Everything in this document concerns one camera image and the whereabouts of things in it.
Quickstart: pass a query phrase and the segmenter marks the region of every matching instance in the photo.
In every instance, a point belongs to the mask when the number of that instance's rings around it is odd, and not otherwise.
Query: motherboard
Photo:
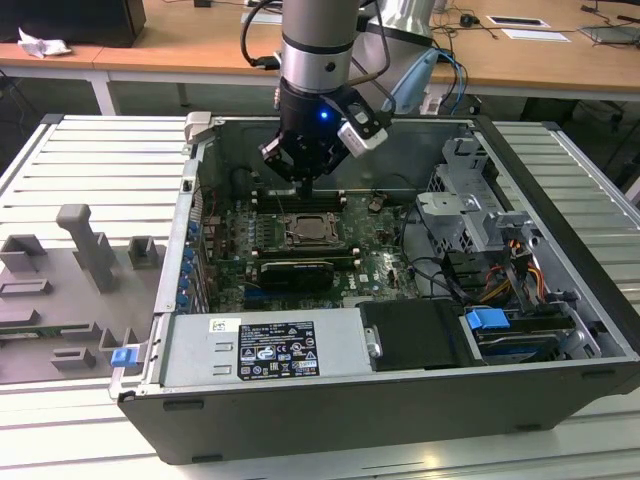
[[[355,307],[417,298],[399,246],[406,208],[380,193],[313,204],[222,201],[205,218],[212,312]]]

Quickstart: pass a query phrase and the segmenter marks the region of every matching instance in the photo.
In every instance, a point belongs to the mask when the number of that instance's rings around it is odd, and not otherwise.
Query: white paper
[[[540,42],[571,41],[561,33],[556,32],[545,32],[540,30],[513,30],[511,28],[503,28],[502,31],[513,40],[538,40]]]
[[[32,37],[22,31],[20,32],[20,40],[18,45],[29,55],[38,58],[44,58],[50,55],[65,55],[71,53],[71,49],[62,40],[42,40],[41,38]]]

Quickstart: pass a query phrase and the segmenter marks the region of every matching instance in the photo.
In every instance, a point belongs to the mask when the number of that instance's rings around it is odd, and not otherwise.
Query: warning label
[[[240,325],[238,344],[241,380],[320,375],[313,322]]]

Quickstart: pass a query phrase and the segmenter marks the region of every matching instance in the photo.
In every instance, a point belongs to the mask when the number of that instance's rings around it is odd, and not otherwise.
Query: barcode sticker
[[[237,332],[241,322],[241,318],[212,318],[209,322],[209,332]]]

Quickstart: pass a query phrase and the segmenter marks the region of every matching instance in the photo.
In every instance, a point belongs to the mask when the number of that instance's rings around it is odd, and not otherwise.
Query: crumpled paper
[[[65,55],[71,53],[71,49],[67,47],[67,44],[62,40],[42,40],[27,35],[22,29],[18,29],[18,31],[20,32],[18,45],[29,55],[44,58],[48,55]]]

